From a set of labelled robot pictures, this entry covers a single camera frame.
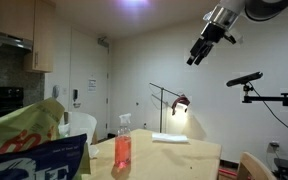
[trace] wooden chair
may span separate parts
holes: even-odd
[[[276,180],[272,172],[255,156],[248,152],[244,152],[240,159],[237,171],[237,180]]]

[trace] ceiling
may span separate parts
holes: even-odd
[[[219,0],[54,0],[57,13],[99,35],[124,38],[200,21]]]

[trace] oven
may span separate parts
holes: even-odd
[[[22,87],[0,87],[0,117],[23,107]]]

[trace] power cord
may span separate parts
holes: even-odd
[[[258,97],[261,97],[261,95],[255,90],[253,84],[252,84],[251,82],[248,82],[248,83],[252,86],[254,92],[258,95]],[[288,125],[286,125],[282,120],[280,120],[280,119],[274,114],[274,112],[273,112],[272,109],[266,104],[266,102],[263,101],[263,103],[264,103],[265,106],[268,108],[268,110],[273,114],[273,116],[274,116],[280,123],[282,123],[285,127],[288,128]]]

